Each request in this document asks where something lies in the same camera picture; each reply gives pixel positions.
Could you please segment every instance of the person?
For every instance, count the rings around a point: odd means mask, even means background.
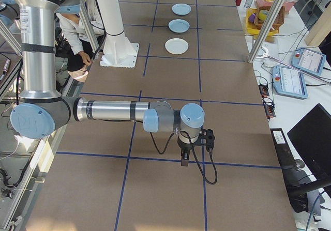
[[[104,29],[96,1],[83,0],[83,2],[85,3],[94,33],[98,38],[98,42],[100,42]],[[59,18],[60,28],[71,46],[67,70],[75,80],[85,82],[88,75],[87,67],[92,64],[93,50],[83,23],[76,14],[57,13],[56,15]]]

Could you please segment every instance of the black pants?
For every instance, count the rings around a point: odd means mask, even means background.
[[[98,43],[100,43],[103,39],[103,36],[99,36],[98,37]],[[93,50],[91,47],[91,44],[88,41],[83,41],[80,40],[82,42],[83,45],[83,51],[89,55],[89,57],[92,59],[93,56]],[[81,69],[83,66],[85,65],[85,63],[83,62],[82,57],[79,54],[73,54],[73,51],[70,51],[69,54],[69,58],[68,58],[68,66],[67,66],[67,70],[70,72],[74,72],[77,71],[79,69]]]

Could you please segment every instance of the table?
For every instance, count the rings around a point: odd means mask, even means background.
[[[192,7],[184,34],[167,28],[178,2]],[[200,104],[204,128],[216,136],[219,181],[206,184],[192,158],[181,167],[175,139],[159,156],[141,124],[76,122],[26,230],[296,230],[234,0],[120,0],[120,7],[126,35],[140,44],[136,67],[95,61],[81,96]],[[188,41],[185,54],[165,50],[174,37]],[[157,133],[157,143],[168,136]],[[212,180],[207,153],[197,154]]]
[[[241,5],[238,7],[238,13],[242,22],[242,25],[245,26],[245,16],[246,16],[246,9],[244,8],[245,1],[243,0]],[[297,33],[299,31],[303,31],[299,34],[290,35],[293,33]],[[272,48],[271,55],[276,58],[283,59],[284,62],[290,63],[293,53],[290,52],[288,54],[283,54],[286,51],[295,50],[297,45],[298,47],[307,47],[304,39],[301,40],[300,34],[307,35],[306,33],[305,24],[302,22],[298,12],[295,8],[290,10],[288,15],[285,15],[285,23],[283,26],[280,27],[279,35],[275,35],[275,42],[269,43],[266,42],[265,45],[269,48]],[[252,46],[252,36],[247,36],[247,45],[249,48]],[[272,81],[271,75],[262,69],[262,61],[256,60],[253,63],[254,69],[261,73],[261,76],[265,77],[269,82]],[[329,64],[325,62],[324,67],[330,68]],[[323,70],[322,75],[326,78],[331,78],[331,72]],[[313,80],[309,77],[305,76],[306,84],[320,84],[319,81]],[[275,103],[275,113],[276,118],[272,118],[269,122],[270,128],[282,128],[285,134],[285,138],[287,139],[292,154],[295,159],[300,159],[300,155],[295,150],[294,146],[292,145],[290,139],[287,136],[287,132],[289,132],[317,103],[320,103],[324,106],[324,108],[331,113],[331,88],[327,85],[320,86],[320,87],[307,87],[308,91],[308,99],[299,100],[291,97],[281,96],[274,92],[273,99]],[[304,168],[307,175],[311,174],[311,171],[305,167]],[[316,180],[315,177],[309,177],[312,181]],[[323,204],[324,206],[330,208],[331,200],[327,196],[327,194],[323,194],[323,198],[325,198],[326,203]],[[331,229],[331,213],[328,210],[321,210],[322,221],[318,223],[319,227],[323,227],[326,229]],[[304,224],[306,224],[306,220],[308,218],[308,213],[300,213],[295,214],[296,219],[300,220]]]

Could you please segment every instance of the light blue plate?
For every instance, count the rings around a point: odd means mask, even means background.
[[[187,4],[176,4],[172,6],[172,11],[176,15],[185,16],[191,12],[191,6]]]
[[[190,28],[190,24],[182,19],[172,20],[168,24],[169,29],[175,33],[184,33]]]

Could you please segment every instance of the white table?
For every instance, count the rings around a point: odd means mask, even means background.
[[[241,5],[237,8],[238,13],[240,16],[240,19],[243,24],[243,28],[245,30],[246,24],[245,24],[245,16],[246,16],[246,8],[244,8],[245,0],[242,1]],[[293,7],[290,10],[290,13],[285,15],[285,23],[280,27],[279,34],[278,35],[289,35],[292,33],[299,32],[305,28],[305,24],[301,20],[298,12]],[[283,59],[284,62],[290,63],[291,58],[293,56],[294,52],[289,52],[286,54],[281,54],[283,52],[289,51],[289,50],[295,50],[297,45],[298,47],[307,47],[305,43],[305,39],[301,39],[302,35],[307,35],[306,29],[303,30],[303,32],[299,34],[294,34],[290,36],[275,36],[275,41],[273,43],[265,43],[267,47],[269,47],[269,53],[271,56]],[[247,46],[250,50],[252,47],[253,42],[253,36],[246,36]],[[259,72],[261,73],[261,76],[265,77],[268,82],[270,83],[272,81],[272,76],[265,71],[262,66],[261,60],[255,60],[253,63],[254,69],[257,70],[256,75],[259,76]],[[324,67],[330,68],[329,64],[326,62]],[[331,78],[331,71],[323,70],[322,75],[325,78]],[[305,76],[306,84],[320,84],[321,82],[316,81],[310,77]],[[281,96],[275,93],[273,90],[274,95],[274,103],[275,103],[275,114],[276,118],[272,118],[269,122],[270,128],[282,128],[283,132],[285,134],[285,138],[287,139],[290,149],[292,151],[292,154],[295,159],[300,159],[299,154],[293,147],[293,145],[290,142],[290,139],[287,136],[287,132],[291,128],[293,128],[317,103],[320,103],[329,113],[331,113],[331,87],[330,86],[318,86],[318,87],[307,87],[308,92],[308,99],[300,100],[296,98]],[[311,174],[311,171],[308,169],[308,167],[305,167],[303,169],[307,175]],[[315,177],[309,176],[309,178],[314,181]],[[323,204],[323,206],[331,208],[331,199],[328,197],[326,193],[324,193],[323,198],[326,200],[326,203]],[[322,216],[319,219],[322,219],[322,221],[317,223],[318,227],[323,227],[325,229],[331,230],[331,211],[321,209]],[[305,228],[307,219],[309,214],[306,212],[302,213],[295,213],[295,218],[297,221],[297,227],[298,228]]]

